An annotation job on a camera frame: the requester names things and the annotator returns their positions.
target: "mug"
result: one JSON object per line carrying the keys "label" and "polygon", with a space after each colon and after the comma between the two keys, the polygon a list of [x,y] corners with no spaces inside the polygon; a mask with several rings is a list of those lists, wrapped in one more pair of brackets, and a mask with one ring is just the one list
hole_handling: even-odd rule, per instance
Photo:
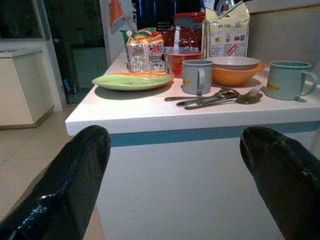
{"label": "mug", "polygon": [[210,93],[214,63],[208,60],[187,60],[183,62],[182,90],[187,94]]}
{"label": "mug", "polygon": [[[273,61],[270,63],[265,95],[280,100],[298,100],[301,96],[312,93],[319,79],[317,75],[309,72],[311,64],[299,61]],[[313,78],[312,87],[302,94],[306,82],[306,75]]]}

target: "tiled floor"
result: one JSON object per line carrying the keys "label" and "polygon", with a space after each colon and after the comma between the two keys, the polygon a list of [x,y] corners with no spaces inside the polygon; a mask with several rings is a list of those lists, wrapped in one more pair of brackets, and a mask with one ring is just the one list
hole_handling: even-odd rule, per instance
{"label": "tiled floor", "polygon": [[[65,119],[73,109],[55,112],[39,128],[0,130],[0,220],[72,138],[67,134]],[[105,239],[96,207],[84,239]]]}

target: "white countertop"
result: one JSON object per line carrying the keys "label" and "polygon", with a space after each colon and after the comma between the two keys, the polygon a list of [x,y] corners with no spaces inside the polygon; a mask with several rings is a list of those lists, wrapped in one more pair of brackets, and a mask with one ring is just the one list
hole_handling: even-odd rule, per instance
{"label": "white countertop", "polygon": [[0,48],[0,58],[14,58],[36,52],[42,52],[41,47]]}
{"label": "white countertop", "polygon": [[[106,71],[107,74],[127,72],[126,52],[123,51]],[[268,69],[256,74],[250,82],[234,87],[240,93],[267,83]],[[280,123],[320,121],[320,87],[304,96],[307,102],[284,101],[263,96],[256,104],[225,104],[196,110],[177,107],[176,101],[164,98],[190,96],[182,91],[182,78],[170,86],[144,92],[124,92],[94,86],[73,113],[66,119],[69,135],[85,127],[100,125],[110,134],[154,132],[167,130],[219,128]],[[212,87],[214,94],[220,87]]]}

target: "blue stripe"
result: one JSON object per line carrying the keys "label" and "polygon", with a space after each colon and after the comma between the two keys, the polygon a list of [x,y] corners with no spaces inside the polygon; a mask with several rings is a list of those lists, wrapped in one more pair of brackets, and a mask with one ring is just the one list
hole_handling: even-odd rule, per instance
{"label": "blue stripe", "polygon": [[[320,122],[295,122],[261,125],[283,134],[315,131]],[[169,131],[149,131],[111,134],[112,147],[125,147],[151,144],[182,143],[191,141],[239,138],[242,130],[250,126],[213,127]]]}

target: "orange cloth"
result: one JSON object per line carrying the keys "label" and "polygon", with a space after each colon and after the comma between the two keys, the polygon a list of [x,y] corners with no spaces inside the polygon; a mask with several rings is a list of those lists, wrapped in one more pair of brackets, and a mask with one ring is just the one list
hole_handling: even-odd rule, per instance
{"label": "orange cloth", "polygon": [[110,27],[112,27],[115,22],[125,16],[124,10],[122,9],[119,0],[111,0],[109,4],[110,12]]}

